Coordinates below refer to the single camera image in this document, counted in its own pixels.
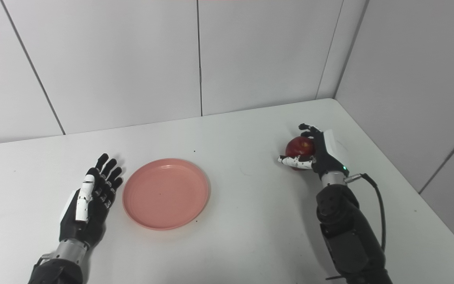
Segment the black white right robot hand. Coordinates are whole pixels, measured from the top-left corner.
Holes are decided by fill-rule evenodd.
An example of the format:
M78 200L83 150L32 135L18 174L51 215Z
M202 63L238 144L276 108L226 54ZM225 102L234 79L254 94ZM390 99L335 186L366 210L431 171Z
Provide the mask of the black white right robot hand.
M301 137L309 138L313 142L314 153L279 156L279 163L292 168L312 170L320 178L332 172L340 172L345 178L350 176L348 152L332 129L322 131L305 123L298 128L302 131Z

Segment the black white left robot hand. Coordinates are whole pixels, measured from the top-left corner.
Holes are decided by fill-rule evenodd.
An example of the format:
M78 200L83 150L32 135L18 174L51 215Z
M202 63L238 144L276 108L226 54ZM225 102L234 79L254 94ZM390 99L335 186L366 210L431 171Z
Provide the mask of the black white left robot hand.
M117 160L103 153L88 169L81 187L74 191L61 218L59 241L80 241L95 247L103 237L106 218L123 183Z

